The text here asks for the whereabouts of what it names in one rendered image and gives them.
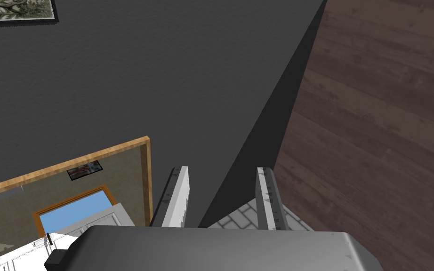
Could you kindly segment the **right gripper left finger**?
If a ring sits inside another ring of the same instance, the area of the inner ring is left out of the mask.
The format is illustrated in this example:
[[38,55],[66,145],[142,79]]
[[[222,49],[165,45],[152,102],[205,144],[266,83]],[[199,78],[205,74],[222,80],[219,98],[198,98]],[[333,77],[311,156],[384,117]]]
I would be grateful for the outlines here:
[[189,195],[188,167],[174,167],[153,214],[151,226],[183,228],[185,226]]

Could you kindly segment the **blue window with orange frame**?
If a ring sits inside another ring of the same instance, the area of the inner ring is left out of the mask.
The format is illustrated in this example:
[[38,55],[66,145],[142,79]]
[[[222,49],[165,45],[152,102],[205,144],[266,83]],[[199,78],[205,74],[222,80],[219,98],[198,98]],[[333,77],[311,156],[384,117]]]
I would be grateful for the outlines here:
[[76,196],[59,201],[32,213],[38,236],[42,238],[54,230],[74,224],[97,211],[118,204],[106,185],[101,185]]

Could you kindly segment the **white panelled door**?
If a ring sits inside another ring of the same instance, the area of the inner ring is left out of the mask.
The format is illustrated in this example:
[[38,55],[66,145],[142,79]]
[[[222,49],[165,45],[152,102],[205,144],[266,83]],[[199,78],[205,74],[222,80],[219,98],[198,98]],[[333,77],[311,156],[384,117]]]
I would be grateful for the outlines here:
[[134,226],[134,223],[122,204],[118,203],[51,233],[54,248],[49,246],[47,237],[43,237],[5,253],[0,256],[0,271],[47,271],[44,263],[51,252],[55,249],[68,249],[81,234],[93,225]]

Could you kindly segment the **small dark framed picture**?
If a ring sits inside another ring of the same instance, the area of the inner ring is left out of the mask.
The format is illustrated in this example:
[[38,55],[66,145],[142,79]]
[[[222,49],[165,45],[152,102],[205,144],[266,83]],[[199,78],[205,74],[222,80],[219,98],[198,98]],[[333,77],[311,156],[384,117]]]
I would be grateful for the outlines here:
[[84,176],[90,175],[92,173],[103,170],[98,160],[92,161],[90,163],[83,164],[81,166],[72,168],[67,170],[67,174],[69,175],[72,181],[82,178]]

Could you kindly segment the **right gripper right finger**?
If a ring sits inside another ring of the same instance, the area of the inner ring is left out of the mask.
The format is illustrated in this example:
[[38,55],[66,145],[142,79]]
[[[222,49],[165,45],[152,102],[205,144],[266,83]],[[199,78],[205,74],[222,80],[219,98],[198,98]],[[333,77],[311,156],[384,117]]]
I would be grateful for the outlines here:
[[258,229],[289,230],[288,220],[285,216],[280,193],[271,168],[257,168],[255,197]]

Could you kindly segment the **framed landscape picture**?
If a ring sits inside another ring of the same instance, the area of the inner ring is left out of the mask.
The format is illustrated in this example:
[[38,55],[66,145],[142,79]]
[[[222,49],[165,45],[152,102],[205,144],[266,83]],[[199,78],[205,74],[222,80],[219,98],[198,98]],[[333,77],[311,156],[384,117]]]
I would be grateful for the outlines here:
[[0,0],[0,27],[58,22],[55,0]]

